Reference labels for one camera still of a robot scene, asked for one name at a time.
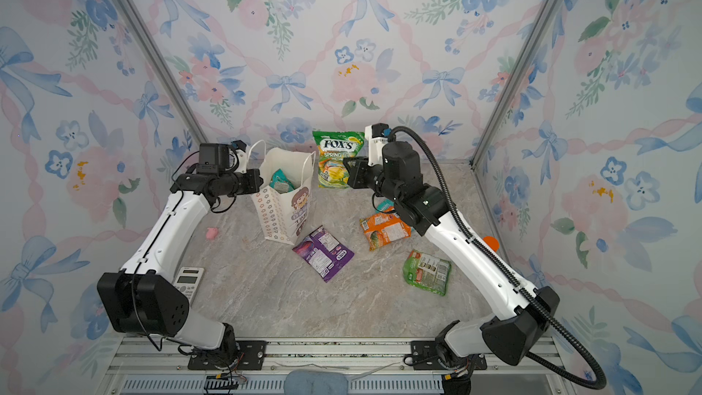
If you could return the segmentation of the green Fox's spring tea packet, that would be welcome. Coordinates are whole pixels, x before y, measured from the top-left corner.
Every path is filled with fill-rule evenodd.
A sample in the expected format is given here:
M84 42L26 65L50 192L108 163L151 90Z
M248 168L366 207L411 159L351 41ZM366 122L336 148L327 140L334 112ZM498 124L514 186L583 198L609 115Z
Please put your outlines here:
M318 151L318 186L347 188L344 159L358 156L365 144L362 133L314 131L313 137Z

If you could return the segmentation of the red green Fox's candy packet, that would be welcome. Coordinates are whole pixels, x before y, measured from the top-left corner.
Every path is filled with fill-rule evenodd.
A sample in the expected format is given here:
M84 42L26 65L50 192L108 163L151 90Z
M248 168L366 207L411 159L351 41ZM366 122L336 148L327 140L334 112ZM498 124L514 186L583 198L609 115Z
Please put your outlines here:
M279 194L286 194L296 190L296 186L281 169L273 172L269 187L274 189Z

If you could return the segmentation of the white printed paper bag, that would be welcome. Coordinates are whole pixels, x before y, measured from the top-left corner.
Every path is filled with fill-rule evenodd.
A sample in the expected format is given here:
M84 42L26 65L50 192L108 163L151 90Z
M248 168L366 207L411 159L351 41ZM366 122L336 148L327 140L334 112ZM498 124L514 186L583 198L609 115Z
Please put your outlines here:
M263 236L269 241L296 245L309 216L316 153L294 152L274 147L264 141L254 143L247 154L249 167L257 169L263 179L258 193L252 196ZM272 186L278 170L292 183L281 193Z

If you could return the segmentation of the purple Fox's candy packet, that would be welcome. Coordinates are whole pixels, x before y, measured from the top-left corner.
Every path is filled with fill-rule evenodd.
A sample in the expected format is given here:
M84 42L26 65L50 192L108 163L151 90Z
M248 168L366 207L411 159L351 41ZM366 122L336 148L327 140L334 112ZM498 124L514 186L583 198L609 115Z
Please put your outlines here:
M330 282L355 256L324 226L319 226L292 249L324 280Z

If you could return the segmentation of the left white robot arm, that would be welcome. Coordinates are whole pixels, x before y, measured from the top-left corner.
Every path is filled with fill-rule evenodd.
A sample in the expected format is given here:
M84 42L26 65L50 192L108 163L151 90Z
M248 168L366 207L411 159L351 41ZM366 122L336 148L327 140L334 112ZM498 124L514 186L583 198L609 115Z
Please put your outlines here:
M140 248L118 272L106 272L97 283L113 329L188 346L192 355L221 369L234 365L241 350L233 327L191 309L176 286L177 271L193 232L217 201L256 194L262 184L256 168L204 175L188 170L179 175Z

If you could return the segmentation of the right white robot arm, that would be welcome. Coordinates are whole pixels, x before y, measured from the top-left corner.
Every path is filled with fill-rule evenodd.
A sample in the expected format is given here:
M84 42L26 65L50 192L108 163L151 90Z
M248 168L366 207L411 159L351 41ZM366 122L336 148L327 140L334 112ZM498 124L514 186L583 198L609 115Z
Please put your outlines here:
M405 142L385 144L380 160L347 157L347 184L368 188L390 199L401 220L441 249L484 296L489 316L451 323L436 340L441 360L448 366L472 355L492 354L516 366L548 330L548 316L559 298L549 288L537 290L533 283L497 257L484 240L465 223L444 192L424 182L420 157ZM541 316L543 305L548 316Z

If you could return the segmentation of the teal snack packet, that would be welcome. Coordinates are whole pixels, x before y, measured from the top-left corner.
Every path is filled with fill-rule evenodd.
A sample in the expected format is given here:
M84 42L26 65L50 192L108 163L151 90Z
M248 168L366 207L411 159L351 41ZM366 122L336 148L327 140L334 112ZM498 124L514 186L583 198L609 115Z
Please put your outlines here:
M394 210L394 203L393 203L390 199L385 199L384 201L380 202L380 204L378 204L378 205L376 206L376 210L377 210L378 212L383 212L383 213L385 213L385 212L393 212L393 210Z

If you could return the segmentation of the pink small toy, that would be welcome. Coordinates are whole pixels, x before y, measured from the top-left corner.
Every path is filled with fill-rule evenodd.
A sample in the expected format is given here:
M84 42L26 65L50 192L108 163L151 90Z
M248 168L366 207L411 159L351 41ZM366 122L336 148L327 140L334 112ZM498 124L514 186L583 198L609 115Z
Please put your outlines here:
M219 229L215 227L209 227L206 232L206 239L208 241L214 241L219 236Z

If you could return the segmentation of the orange Fox's candy packet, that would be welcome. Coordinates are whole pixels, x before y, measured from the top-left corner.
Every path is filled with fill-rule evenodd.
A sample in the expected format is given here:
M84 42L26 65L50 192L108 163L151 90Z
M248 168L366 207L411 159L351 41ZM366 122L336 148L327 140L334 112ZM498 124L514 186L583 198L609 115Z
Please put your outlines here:
M380 212L362 219L360 227L369 243L371 252L395 241L411 236L412 228L404 223L396 213Z

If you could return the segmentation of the white calculator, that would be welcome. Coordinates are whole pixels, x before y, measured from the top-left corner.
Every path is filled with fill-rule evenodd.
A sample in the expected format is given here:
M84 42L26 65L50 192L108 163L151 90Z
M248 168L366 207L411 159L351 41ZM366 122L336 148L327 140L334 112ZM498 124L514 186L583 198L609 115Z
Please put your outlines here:
M192 304L206 269L202 267L181 267L175 275L172 285L188 298Z

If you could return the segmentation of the green snack packet label side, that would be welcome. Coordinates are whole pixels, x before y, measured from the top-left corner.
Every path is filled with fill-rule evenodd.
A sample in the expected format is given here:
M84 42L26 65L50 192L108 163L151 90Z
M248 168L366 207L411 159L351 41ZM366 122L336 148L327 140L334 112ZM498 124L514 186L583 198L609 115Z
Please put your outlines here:
M450 261L412 251L403 265L402 276L408 285L437 296L446 296L451 270Z

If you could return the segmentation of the orange bottle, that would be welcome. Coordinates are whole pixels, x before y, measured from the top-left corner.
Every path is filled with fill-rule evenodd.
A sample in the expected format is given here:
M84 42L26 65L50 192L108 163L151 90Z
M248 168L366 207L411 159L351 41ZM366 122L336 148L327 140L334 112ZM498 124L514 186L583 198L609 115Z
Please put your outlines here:
M498 252L500 249L500 243L498 239L492 236L486 236L483 238L484 243L493 251Z

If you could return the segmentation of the blue grey cloth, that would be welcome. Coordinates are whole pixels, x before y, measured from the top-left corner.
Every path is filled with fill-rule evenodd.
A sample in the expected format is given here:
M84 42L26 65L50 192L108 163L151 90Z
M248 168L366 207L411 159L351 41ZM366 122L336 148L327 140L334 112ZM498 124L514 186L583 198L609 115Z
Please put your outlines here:
M283 382L284 395L347 395L347 377L340 373L295 370Z

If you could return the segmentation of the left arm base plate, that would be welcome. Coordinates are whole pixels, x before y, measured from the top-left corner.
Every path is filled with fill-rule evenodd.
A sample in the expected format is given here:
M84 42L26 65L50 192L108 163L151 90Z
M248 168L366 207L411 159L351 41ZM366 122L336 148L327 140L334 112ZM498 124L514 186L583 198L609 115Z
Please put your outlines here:
M267 347L264 340L239 340L225 349L196 349L189 354L188 370L261 370Z

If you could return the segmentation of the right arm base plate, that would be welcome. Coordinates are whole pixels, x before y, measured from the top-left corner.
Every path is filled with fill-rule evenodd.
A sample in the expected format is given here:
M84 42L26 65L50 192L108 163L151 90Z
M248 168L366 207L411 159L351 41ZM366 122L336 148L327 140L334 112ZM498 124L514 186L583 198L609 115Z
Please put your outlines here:
M459 358L448 347L439 345L435 340L413 340L409 342L409 347L411 352L403 358L403 364L415 370L487 370L484 355Z

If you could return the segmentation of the aluminium frame corner post left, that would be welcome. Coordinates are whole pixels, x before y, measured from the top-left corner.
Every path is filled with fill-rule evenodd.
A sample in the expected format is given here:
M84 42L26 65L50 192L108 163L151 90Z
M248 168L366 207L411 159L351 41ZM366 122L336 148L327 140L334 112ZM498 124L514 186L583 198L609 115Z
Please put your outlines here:
M154 37L150 34L146 21L141 16L133 0L113 0L117 9L124 15L129 29L135 34L135 40L140 47L148 65L151 67L155 78L162 85L165 93L170 98L172 105L180 115L186 128L192 134L198 144L208 141L208 137L199 125L195 113L190 109L183 97L176 78L172 75L166 65L165 57L155 43Z

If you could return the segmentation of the aluminium frame corner post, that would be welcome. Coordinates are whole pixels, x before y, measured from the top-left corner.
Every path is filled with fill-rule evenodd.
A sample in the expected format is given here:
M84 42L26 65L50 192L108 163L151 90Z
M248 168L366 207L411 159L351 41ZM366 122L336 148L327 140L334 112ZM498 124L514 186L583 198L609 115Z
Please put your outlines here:
M525 39L524 46L516 57L515 69L506 82L506 87L504 87L504 91L497 100L497 105L488 118L486 129L484 129L478 146L475 148L475 153L473 153L470 160L471 170L475 171L479 168L481 161L487 156L490 142L502 123L505 113L509 109L511 100L517 92L517 87L526 76L533 58L540 49L545 38L545 32L555 16L556 8L561 2L562 0L545 0L539 12L536 14L533 26Z
M133 0L113 0L117 9L124 15L129 29L135 34L135 40L140 47L148 65L151 67L155 78L162 85L165 93L170 98L172 105L180 115L186 128L192 134L198 144L208 141L208 137L199 125L195 113L190 109L183 97L176 78L172 75L166 65L165 57L155 43L154 37L150 34L146 21L141 16Z

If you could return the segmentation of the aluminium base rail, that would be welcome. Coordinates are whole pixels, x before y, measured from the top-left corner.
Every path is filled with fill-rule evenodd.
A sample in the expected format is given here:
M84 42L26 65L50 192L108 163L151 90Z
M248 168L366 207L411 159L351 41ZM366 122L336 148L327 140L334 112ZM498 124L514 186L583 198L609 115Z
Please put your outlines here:
M213 370L188 367L188 358L167 345L156 352L126 338L99 386L100 394L281 394L296 370L347 377L351 394L456 393L446 369L429 362L411 367L407 355L425 358L428 347L409 338L247 338L243 369L219 379Z

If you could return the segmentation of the aluminium frame corner post right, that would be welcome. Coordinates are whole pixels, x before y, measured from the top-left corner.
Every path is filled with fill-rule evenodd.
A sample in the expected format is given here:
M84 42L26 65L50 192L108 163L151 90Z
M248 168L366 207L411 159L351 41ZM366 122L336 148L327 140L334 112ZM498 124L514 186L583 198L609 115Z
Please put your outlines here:
M473 153L470 160L471 170L475 171L479 168L481 161L487 156L490 142L502 123L505 113L509 109L511 100L517 92L517 87L526 76L533 58L540 49L545 38L545 32L555 16L556 8L561 2L562 0L545 0L539 12L536 14L533 26L525 39L524 46L516 57L515 69L506 82L506 87L504 87L504 91L497 100L497 105L488 118L486 129L484 129L478 146L475 148L475 153Z

